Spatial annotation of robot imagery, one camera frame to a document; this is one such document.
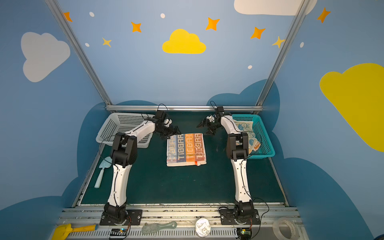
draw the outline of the orange star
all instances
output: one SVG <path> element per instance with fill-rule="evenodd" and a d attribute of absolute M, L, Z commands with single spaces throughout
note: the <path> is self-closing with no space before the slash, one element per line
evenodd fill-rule
<path fill-rule="evenodd" d="M 133 29 L 132 29 L 132 32 L 139 32 L 139 33 L 141 33 L 141 30 L 140 30 L 140 25 L 141 25 L 141 23 L 138 23 L 138 24 L 134 24 L 133 22 L 131 22 L 132 23 L 132 26 L 133 26 Z"/>
<path fill-rule="evenodd" d="M 213 29 L 216 31 L 216 25 L 219 21 L 220 21 L 220 19 L 212 20 L 212 19 L 208 18 L 208 26 L 205 30 Z"/>
<path fill-rule="evenodd" d="M 253 33 L 253 35 L 251 36 L 251 39 L 253 38 L 258 38 L 260 39 L 262 37 L 262 33 L 264 32 L 265 28 L 264 29 L 258 29 L 258 28 L 255 28 L 255 32 Z"/>
<path fill-rule="evenodd" d="M 321 23 L 324 22 L 325 18 L 328 16 L 328 14 L 330 14 L 331 12 L 328 12 L 327 10 L 323 10 L 323 12 L 321 13 L 321 15 L 317 18 L 317 20 L 321 20 Z"/>
<path fill-rule="evenodd" d="M 64 16 L 65 16 L 65 18 L 66 18 L 68 21 L 72 22 L 72 19 L 70 18 L 70 12 L 68 12 L 68 13 L 64 13 Z"/>

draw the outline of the light blue plastic spatula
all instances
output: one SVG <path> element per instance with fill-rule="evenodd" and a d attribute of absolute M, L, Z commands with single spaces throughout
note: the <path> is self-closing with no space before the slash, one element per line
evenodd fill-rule
<path fill-rule="evenodd" d="M 101 184 L 101 180 L 103 179 L 104 174 L 104 168 L 109 168 L 111 166 L 112 159 L 111 157 L 106 157 L 99 165 L 99 168 L 101 168 L 99 176 L 97 177 L 95 188 L 99 188 Z"/>

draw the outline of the dark green mat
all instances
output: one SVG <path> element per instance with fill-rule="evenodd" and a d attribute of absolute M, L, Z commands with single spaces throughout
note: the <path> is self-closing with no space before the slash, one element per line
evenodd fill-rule
<path fill-rule="evenodd" d="M 196 129 L 197 124 L 209 113 L 170 112 L 174 125 L 181 133 L 205 133 Z M 223 129 L 215 136 L 204 135 L 207 164 L 201 166 L 167 167 L 166 140 L 157 134 L 146 149 L 138 150 L 138 157 L 129 173 L 127 204 L 137 203 L 203 203 L 234 202 L 235 180 L 231 161 L 225 147 L 227 134 Z M 110 155 L 111 147 L 106 146 L 102 156 Z M 100 188 L 94 188 L 100 173 L 101 160 L 89 183 L 82 204 L 104 204 L 107 202 L 112 185 L 113 168 L 105 169 Z M 268 159 L 247 160 L 247 177 L 252 197 L 266 202 L 284 202 L 272 166 Z"/>

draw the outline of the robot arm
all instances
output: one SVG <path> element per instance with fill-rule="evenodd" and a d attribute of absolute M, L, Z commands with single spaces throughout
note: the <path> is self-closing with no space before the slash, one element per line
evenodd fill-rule
<path fill-rule="evenodd" d="M 258 212 L 253 207 L 247 180 L 248 134 L 239 130 L 232 116 L 224 113 L 222 106 L 217 107 L 215 114 L 203 119 L 197 127 L 204 126 L 208 127 L 206 134 L 214 135 L 220 127 L 224 127 L 228 134 L 226 152 L 231 159 L 236 186 L 234 220 L 238 224 L 246 224 L 253 218 L 253 224 L 257 224 Z"/>
<path fill-rule="evenodd" d="M 171 123 L 172 120 L 164 111 L 157 110 L 153 118 L 146 118 L 136 128 L 125 133 L 117 133 L 112 145 L 112 188 L 108 202 L 104 205 L 100 225 L 125 224 L 128 216 L 125 209 L 128 175 L 137 158 L 137 143 L 151 132 L 159 132 L 160 137 L 164 139 L 180 134 L 178 127 L 173 127 Z"/>

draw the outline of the white plastic basket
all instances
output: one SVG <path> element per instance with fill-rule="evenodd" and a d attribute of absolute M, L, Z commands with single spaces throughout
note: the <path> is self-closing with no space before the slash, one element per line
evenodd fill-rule
<path fill-rule="evenodd" d="M 139 124 L 144 121 L 144 118 L 147 117 L 146 113 L 112 113 L 105 120 L 103 126 L 101 127 L 99 133 L 96 137 L 96 142 L 101 143 L 103 140 L 105 144 L 112 146 L 114 136 L 118 132 L 127 132 L 134 129 Z M 151 140 L 152 133 L 145 136 L 142 140 L 137 143 L 139 148 L 147 148 L 149 141 Z"/>

